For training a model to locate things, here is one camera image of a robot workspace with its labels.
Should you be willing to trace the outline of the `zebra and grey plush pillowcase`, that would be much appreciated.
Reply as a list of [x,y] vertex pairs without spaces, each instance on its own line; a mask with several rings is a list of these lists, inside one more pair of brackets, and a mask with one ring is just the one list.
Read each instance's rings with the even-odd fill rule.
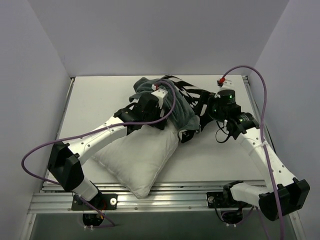
[[172,90],[167,85],[159,83],[159,81],[168,82],[174,88],[176,101],[169,120],[178,131],[180,142],[186,143],[195,134],[203,131],[200,127],[200,118],[195,114],[195,106],[198,103],[201,91],[207,90],[194,86],[173,75],[165,75],[156,79],[142,77],[134,83],[135,94],[129,97],[129,101],[132,102],[134,99],[139,99],[143,93],[151,93],[153,91],[152,85],[157,85],[159,88],[165,88],[168,91],[164,106],[170,109],[173,103]]

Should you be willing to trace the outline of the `white pillow insert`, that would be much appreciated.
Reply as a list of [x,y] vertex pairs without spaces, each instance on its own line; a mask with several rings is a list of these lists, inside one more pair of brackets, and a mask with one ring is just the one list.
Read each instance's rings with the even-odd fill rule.
[[108,144],[92,158],[137,199],[144,199],[179,141],[178,131],[170,121],[163,130],[144,125]]

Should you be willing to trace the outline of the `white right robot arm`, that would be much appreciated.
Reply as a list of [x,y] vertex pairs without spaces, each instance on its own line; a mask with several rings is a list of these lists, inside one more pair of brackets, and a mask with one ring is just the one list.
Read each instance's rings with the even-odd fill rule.
[[310,191],[305,179],[299,180],[278,158],[261,136],[261,127],[249,112],[236,103],[234,90],[218,93],[203,91],[195,107],[206,125],[211,121],[224,123],[228,138],[238,142],[259,170],[266,184],[256,187],[237,180],[224,185],[222,200],[227,206],[246,203],[258,207],[270,221],[300,210]]

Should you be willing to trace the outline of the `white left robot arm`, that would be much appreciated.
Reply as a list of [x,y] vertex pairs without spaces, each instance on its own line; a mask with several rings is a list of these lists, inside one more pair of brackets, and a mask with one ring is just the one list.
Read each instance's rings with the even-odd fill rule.
[[106,204],[101,191],[87,179],[82,166],[106,146],[128,150],[134,140],[143,141],[148,131],[162,132],[167,119],[163,110],[166,93],[156,90],[143,93],[128,106],[119,109],[92,133],[75,139],[58,140],[52,146],[48,171],[66,192],[73,192],[83,199],[90,210],[102,209]]

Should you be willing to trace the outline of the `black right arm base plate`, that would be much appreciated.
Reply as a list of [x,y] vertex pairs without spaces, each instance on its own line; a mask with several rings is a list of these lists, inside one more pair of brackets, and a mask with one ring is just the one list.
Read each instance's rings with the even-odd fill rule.
[[249,208],[250,204],[242,201],[228,200],[225,198],[222,191],[213,191],[206,193],[207,206],[210,209],[238,209],[238,208]]

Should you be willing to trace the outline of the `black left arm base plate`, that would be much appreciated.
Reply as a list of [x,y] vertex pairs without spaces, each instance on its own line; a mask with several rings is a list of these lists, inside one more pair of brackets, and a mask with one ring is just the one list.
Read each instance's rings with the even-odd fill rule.
[[[117,204],[118,204],[118,195],[115,193],[108,193],[108,194],[99,193],[92,200],[88,201],[88,203],[92,205],[94,208],[98,209],[99,211],[116,210]],[[78,194],[74,194],[71,210],[72,211],[89,211],[94,209],[88,206],[87,204],[85,204],[81,200]]]

